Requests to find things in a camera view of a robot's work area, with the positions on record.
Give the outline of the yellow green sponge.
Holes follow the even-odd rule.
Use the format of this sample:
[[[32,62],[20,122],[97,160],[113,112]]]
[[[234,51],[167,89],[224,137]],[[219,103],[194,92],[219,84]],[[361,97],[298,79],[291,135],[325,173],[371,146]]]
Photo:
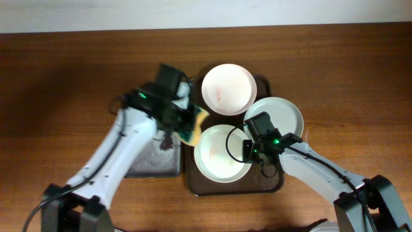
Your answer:
[[[175,132],[174,134],[184,144],[195,147],[200,141],[202,133],[201,125],[210,114],[197,104],[190,104],[188,110],[190,114],[183,120],[183,122],[185,122],[183,130]]]

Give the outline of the pale green plate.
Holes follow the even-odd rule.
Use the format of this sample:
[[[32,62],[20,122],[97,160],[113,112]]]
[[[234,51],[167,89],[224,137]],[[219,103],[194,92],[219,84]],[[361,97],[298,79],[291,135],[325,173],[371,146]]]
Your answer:
[[[282,135],[293,133],[300,137],[303,134],[303,116],[292,102],[280,97],[260,99],[247,110],[243,120],[245,121],[263,111],[269,114],[272,124]]]

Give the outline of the white plate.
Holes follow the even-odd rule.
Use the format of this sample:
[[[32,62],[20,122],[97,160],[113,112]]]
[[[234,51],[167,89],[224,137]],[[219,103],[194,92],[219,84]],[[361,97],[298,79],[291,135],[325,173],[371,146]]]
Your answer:
[[[251,167],[240,162],[242,141],[247,139],[242,130],[227,124],[206,129],[194,147],[197,168],[214,182],[226,184],[241,179]]]

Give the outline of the pink plate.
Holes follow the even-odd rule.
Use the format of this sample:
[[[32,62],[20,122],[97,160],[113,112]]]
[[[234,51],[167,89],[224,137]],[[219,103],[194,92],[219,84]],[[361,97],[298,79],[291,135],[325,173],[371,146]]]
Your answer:
[[[253,75],[237,64],[221,64],[212,68],[201,84],[206,105],[221,115],[233,116],[247,111],[257,96]]]

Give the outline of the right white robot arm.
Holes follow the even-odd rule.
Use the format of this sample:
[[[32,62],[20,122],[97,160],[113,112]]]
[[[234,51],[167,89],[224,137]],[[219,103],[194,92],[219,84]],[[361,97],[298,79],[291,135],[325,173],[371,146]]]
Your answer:
[[[248,128],[252,161],[269,161],[283,173],[315,190],[334,206],[337,221],[322,222],[326,231],[411,231],[408,215],[392,183],[347,171],[316,153],[302,138],[277,129]]]

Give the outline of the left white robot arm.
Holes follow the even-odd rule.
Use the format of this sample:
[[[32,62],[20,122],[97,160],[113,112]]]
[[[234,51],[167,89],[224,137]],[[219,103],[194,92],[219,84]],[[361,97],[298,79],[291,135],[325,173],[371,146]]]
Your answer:
[[[39,206],[41,231],[117,231],[109,209],[128,169],[164,131],[195,145],[206,112],[191,101],[192,84],[147,83],[120,96],[112,128],[63,187],[50,185]]]

